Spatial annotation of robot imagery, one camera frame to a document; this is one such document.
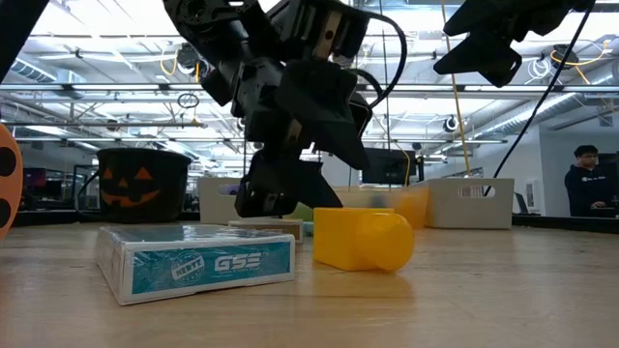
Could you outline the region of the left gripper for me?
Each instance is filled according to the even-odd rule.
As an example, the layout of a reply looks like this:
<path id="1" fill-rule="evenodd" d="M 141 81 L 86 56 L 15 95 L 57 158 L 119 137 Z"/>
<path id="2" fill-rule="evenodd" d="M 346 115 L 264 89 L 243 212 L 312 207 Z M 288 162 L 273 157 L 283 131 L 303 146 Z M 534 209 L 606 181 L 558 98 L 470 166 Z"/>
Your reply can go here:
<path id="1" fill-rule="evenodd" d="M 335 63 L 295 60 L 222 61 L 200 85 L 232 116 L 243 119 L 245 139 L 272 153 L 302 152 L 315 143 L 357 170 L 369 167 L 362 133 L 371 117 L 355 94 L 357 77 Z M 282 217 L 302 203 L 341 208 L 321 174 L 322 163 L 256 152 L 235 199 L 241 218 Z"/>

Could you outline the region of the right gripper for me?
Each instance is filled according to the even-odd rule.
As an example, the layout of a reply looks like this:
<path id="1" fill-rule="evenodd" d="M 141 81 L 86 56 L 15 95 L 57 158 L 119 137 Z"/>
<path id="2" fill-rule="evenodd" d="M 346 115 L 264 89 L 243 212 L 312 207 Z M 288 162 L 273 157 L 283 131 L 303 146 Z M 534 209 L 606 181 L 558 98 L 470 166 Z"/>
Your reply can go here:
<path id="1" fill-rule="evenodd" d="M 439 74 L 479 73 L 491 85 L 509 84 L 522 64 L 510 40 L 488 32 L 514 36 L 521 42 L 529 31 L 545 36 L 571 11 L 585 12 L 596 0 L 465 0 L 443 27 L 448 36 L 469 34 L 438 60 Z"/>

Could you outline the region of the yellow toy block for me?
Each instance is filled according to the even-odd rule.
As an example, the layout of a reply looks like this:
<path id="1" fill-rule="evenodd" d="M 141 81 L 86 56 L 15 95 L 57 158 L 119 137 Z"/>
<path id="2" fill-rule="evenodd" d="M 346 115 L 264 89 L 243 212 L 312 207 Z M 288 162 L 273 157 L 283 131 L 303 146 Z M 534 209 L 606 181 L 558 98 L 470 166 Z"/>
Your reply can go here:
<path id="1" fill-rule="evenodd" d="M 348 272 L 393 273 L 414 253 L 414 231 L 391 208 L 316 208 L 313 259 Z"/>

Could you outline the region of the orange-yellow single-stud block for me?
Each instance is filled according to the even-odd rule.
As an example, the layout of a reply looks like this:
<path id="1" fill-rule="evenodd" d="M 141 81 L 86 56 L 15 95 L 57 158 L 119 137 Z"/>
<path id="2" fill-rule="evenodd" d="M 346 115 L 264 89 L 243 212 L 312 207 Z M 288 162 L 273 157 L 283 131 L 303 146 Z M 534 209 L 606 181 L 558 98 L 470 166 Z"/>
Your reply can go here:
<path id="1" fill-rule="evenodd" d="M 394 209 L 408 221 L 413 229 L 422 229 L 426 221 L 427 198 L 426 188 L 411 188 L 396 196 Z"/>

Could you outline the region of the teal card deck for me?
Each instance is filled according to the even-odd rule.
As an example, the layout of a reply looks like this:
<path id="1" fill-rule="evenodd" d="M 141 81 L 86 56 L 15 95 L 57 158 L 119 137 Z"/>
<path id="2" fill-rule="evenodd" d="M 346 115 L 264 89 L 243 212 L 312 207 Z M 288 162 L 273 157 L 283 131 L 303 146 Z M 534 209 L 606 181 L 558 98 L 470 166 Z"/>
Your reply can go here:
<path id="1" fill-rule="evenodd" d="M 203 224 L 111 225 L 95 259 L 119 305 L 290 281 L 293 236 Z"/>

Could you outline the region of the orange foam die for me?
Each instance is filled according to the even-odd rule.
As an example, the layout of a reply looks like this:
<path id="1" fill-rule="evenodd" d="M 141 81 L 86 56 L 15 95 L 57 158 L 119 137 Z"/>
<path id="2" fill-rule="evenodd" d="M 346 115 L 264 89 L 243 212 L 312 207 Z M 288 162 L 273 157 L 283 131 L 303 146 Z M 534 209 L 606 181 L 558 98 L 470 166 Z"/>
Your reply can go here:
<path id="1" fill-rule="evenodd" d="M 22 156 L 12 133 L 0 123 L 0 240 L 18 211 L 23 187 Z"/>

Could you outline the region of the long dark green block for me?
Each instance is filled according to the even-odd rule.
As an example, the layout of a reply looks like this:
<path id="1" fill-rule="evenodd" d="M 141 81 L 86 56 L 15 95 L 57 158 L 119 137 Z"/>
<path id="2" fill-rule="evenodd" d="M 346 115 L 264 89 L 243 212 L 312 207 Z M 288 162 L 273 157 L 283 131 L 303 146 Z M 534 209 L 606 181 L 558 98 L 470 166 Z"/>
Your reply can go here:
<path id="1" fill-rule="evenodd" d="M 287 217 L 301 219 L 305 222 L 313 222 L 313 209 L 303 203 L 298 203 L 295 210 Z"/>

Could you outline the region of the clear yellow bin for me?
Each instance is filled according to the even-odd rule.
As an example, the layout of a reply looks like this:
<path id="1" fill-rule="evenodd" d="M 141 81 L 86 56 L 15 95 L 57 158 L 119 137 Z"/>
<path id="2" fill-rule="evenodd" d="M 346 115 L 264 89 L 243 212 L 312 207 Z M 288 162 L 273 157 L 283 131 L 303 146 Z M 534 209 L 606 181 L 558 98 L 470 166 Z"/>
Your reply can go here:
<path id="1" fill-rule="evenodd" d="M 342 205 L 346 208 L 389 208 L 394 209 L 396 196 L 411 188 L 366 188 L 366 187 L 336 187 L 334 188 Z"/>

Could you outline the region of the grey plastic bin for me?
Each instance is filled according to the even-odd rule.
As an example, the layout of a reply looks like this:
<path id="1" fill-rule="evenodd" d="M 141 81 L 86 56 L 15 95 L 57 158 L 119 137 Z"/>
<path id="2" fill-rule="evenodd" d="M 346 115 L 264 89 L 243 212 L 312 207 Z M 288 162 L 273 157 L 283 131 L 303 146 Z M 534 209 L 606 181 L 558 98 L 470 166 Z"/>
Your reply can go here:
<path id="1" fill-rule="evenodd" d="M 236 178 L 199 178 L 198 199 L 200 222 L 205 224 L 227 225 L 231 220 L 239 219 L 236 212 L 236 195 L 225 195 L 226 185 L 240 185 Z"/>
<path id="2" fill-rule="evenodd" d="M 421 183 L 427 189 L 426 227 L 438 229 L 510 229 L 514 179 L 440 178 Z"/>

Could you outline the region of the person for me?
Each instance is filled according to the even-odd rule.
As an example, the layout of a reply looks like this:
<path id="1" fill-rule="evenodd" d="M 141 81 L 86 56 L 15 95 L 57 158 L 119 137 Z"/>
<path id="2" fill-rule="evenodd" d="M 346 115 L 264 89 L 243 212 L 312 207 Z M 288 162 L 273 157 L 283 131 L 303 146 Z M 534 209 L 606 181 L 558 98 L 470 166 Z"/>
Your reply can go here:
<path id="1" fill-rule="evenodd" d="M 580 145 L 573 164 L 564 178 L 572 218 L 615 218 L 613 204 L 616 185 L 611 175 L 598 166 L 598 149 Z"/>

